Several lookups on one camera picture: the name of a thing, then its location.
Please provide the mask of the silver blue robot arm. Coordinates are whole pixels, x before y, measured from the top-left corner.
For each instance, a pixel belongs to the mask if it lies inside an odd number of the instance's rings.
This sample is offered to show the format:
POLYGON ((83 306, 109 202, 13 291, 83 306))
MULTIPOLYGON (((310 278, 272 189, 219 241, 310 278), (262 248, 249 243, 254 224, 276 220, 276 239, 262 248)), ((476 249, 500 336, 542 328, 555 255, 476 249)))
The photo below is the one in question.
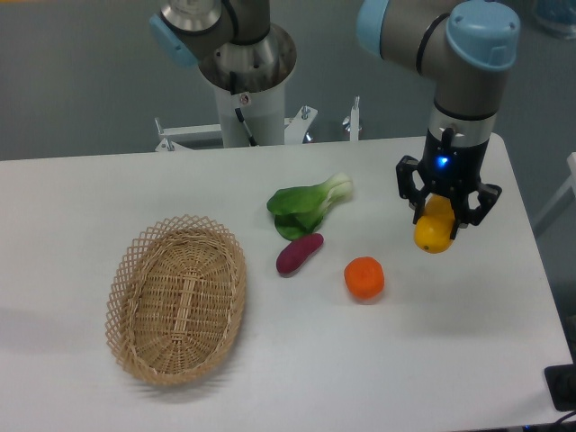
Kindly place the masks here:
MULTIPOLYGON (((211 84, 226 147, 288 142, 284 87, 297 54, 267 1, 167 1, 149 27, 176 64, 211 84)), ((358 13, 365 50, 436 84, 422 157, 403 157, 396 173, 415 221, 433 196, 449 201, 450 237, 480 224, 500 198, 480 173, 519 31, 516 13, 492 1, 366 1, 358 13)))

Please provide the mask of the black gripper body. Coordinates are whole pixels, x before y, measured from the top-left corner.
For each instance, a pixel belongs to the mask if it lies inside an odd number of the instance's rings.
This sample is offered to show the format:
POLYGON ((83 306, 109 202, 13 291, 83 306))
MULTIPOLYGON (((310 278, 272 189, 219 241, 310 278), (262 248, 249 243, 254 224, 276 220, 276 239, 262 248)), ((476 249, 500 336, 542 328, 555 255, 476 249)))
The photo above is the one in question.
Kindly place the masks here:
POLYGON ((451 189, 459 194, 475 192, 482 184, 481 169, 488 141, 472 147, 444 145, 427 132, 418 173, 433 194, 447 197, 451 189))

